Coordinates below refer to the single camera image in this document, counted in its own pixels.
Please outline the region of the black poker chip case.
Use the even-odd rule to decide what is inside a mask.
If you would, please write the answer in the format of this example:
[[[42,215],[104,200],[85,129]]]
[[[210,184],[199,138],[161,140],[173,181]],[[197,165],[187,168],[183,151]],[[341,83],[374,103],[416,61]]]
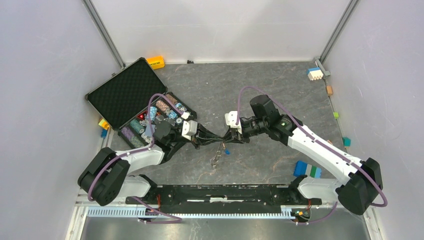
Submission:
[[[190,120],[197,118],[197,113],[168,90],[143,57],[89,92],[85,99],[131,150],[152,141],[148,110],[152,112],[153,126],[162,121],[173,126],[182,124],[175,108],[189,112]]]

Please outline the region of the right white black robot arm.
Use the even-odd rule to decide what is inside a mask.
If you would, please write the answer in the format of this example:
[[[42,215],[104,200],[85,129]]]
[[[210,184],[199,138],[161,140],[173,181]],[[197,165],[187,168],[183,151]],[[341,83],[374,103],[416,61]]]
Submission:
[[[383,195],[383,179],[381,166],[375,159],[363,160],[333,146],[294,116],[281,114],[266,94],[254,97],[250,106],[254,113],[251,118],[241,118],[236,110],[224,115],[227,138],[246,143],[252,136],[266,134],[308,156],[333,175],[333,178],[297,177],[288,191],[293,203],[329,200],[356,215],[376,206],[374,200]]]

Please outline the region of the blue green white block stack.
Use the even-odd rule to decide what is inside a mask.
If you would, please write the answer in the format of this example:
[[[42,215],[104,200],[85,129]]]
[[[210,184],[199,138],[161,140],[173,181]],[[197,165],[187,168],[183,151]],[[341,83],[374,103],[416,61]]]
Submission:
[[[295,177],[306,175],[306,176],[317,178],[317,179],[321,177],[321,174],[322,174],[321,168],[308,164],[301,160],[296,162],[294,167],[294,172],[293,172],[293,175]]]

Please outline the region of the small teal cube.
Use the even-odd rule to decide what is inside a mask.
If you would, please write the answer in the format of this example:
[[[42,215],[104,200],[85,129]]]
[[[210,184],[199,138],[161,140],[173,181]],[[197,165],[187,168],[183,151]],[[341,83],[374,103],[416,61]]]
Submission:
[[[345,148],[350,147],[351,146],[351,139],[349,137],[342,137],[342,142]]]

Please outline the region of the blue white toy block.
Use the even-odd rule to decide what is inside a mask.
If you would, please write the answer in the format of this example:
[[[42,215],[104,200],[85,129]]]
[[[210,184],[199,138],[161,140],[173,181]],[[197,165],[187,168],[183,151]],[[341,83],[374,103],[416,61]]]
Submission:
[[[324,73],[319,67],[314,67],[307,70],[307,76],[310,81],[321,80],[324,77]]]

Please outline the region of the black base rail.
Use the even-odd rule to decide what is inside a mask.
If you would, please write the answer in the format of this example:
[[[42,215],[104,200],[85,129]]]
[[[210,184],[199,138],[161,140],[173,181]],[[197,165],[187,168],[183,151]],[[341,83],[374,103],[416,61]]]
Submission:
[[[321,205],[287,184],[158,185],[140,198],[166,214],[276,214],[281,206]]]

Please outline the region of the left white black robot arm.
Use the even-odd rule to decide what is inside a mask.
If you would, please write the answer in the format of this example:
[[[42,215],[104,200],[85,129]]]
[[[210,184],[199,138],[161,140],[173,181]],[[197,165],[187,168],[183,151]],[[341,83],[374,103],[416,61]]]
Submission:
[[[157,190],[144,177],[136,176],[136,171],[169,161],[187,143],[198,149],[223,140],[194,120],[184,120],[180,125],[162,121],[148,128],[153,131],[150,145],[124,151],[104,147],[81,173],[77,184],[90,202],[106,206],[116,198],[137,196],[151,204]]]

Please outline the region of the yellow orange blue block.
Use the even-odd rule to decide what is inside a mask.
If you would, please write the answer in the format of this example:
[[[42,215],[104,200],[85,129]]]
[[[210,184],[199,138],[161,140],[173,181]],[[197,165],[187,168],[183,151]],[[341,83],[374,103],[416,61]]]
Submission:
[[[107,134],[108,134],[108,130],[110,128],[110,125],[107,123],[107,121],[104,118],[101,118],[99,120],[98,125],[101,127],[100,137],[102,139],[105,139]]]

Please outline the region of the orange toy block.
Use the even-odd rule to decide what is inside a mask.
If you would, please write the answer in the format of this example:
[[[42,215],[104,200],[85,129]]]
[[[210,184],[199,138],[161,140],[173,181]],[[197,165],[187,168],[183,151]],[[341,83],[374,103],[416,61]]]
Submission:
[[[147,58],[146,61],[153,70],[162,69],[165,67],[165,60],[161,55]]]

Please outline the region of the large metal keyring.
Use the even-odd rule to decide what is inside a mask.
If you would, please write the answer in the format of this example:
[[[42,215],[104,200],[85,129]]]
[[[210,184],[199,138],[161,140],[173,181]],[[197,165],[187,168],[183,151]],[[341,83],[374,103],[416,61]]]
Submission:
[[[213,169],[217,168],[218,162],[222,156],[222,154],[225,154],[226,146],[224,142],[221,142],[215,155],[210,159],[210,165]]]

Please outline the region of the small brown wooden block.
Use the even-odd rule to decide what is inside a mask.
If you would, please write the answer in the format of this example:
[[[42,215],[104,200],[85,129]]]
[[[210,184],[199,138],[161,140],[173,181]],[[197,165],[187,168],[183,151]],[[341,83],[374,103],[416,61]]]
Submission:
[[[327,95],[329,97],[332,96],[333,95],[333,88],[330,85],[326,86],[326,92],[327,92]]]

